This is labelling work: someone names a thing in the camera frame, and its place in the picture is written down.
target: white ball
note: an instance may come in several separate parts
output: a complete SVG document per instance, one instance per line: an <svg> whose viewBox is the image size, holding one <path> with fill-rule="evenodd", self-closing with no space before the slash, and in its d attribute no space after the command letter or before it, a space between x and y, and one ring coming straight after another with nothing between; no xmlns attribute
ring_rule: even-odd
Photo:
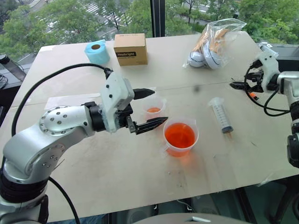
<svg viewBox="0 0 299 224"><path fill-rule="evenodd" d="M222 67L222 57L219 56L216 52L211 51L209 48L210 43L207 42L204 45L203 52L204 52L204 58L206 61L206 64L211 69L218 69Z"/></svg>
<svg viewBox="0 0 299 224"><path fill-rule="evenodd" d="M198 51L192 51L188 56L188 63L193 67L201 67L205 62L205 58Z"/></svg>

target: table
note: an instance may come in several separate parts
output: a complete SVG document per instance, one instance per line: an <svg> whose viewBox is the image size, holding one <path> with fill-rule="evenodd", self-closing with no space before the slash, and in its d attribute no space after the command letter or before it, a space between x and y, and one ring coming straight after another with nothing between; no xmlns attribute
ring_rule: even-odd
<svg viewBox="0 0 299 224"><path fill-rule="evenodd" d="M299 170L287 161L286 138L291 133L290 115L267 117L243 91L229 82L242 80L259 48L246 32L231 47L234 59L223 69L182 67L198 35L148 38L149 64L120 67L107 42L107 67L128 78L133 88L156 87L167 100L167 115L195 118L200 136L190 156L173 158L161 153L163 130L141 135L121 129L115 134L96 133L68 149L62 164L52 173L67 191L80 217L126 210L174 199L235 189L296 175ZM10 138L17 106L27 90L48 74L77 63L87 63L86 43L41 48L0 129L0 148ZM38 121L49 97L99 92L104 73L97 68L67 71L42 84L30 97L20 116L17 132ZM232 138L223 135L213 110L213 97L225 99L234 127ZM259 94L263 99L267 94ZM132 118L144 120L142 101L132 102ZM271 106L287 108L284 96ZM51 184L49 221L73 218L61 193Z"/></svg>

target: clear plastic bag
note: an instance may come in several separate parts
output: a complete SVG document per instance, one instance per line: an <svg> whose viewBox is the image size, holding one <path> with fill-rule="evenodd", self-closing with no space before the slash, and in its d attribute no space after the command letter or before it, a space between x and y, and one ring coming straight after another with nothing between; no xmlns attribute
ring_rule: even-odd
<svg viewBox="0 0 299 224"><path fill-rule="evenodd" d="M231 58L227 54L227 46L238 35L238 31L246 25L237 19L223 19L206 25L196 46L188 56L188 64L193 67L207 66L211 69L223 68Z"/></svg>

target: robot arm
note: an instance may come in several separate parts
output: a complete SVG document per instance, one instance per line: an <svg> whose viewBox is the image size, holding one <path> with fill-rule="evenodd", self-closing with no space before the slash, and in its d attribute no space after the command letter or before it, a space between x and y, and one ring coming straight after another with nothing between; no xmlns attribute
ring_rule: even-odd
<svg viewBox="0 0 299 224"><path fill-rule="evenodd" d="M288 160L299 168L299 72L278 70L277 54L266 49L260 53L250 69L259 71L247 74L247 79L257 82L252 91L286 95L292 117L292 135L288 136Z"/></svg>
<svg viewBox="0 0 299 224"><path fill-rule="evenodd" d="M116 132L126 127L131 133L150 131L167 117L137 125L131 119L132 99L153 94L133 90L129 81L111 73L100 91L102 102L81 106L57 106L37 124L17 133L5 145L5 162L0 173L0 224L31 220L46 223L47 181L59 158L71 146L95 132Z"/></svg>

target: cardboard box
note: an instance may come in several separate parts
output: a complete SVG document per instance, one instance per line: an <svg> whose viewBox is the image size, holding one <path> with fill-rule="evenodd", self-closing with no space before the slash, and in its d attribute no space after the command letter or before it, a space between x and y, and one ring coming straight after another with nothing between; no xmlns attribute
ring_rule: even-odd
<svg viewBox="0 0 299 224"><path fill-rule="evenodd" d="M120 66L148 64L145 34L115 35L114 51Z"/></svg>

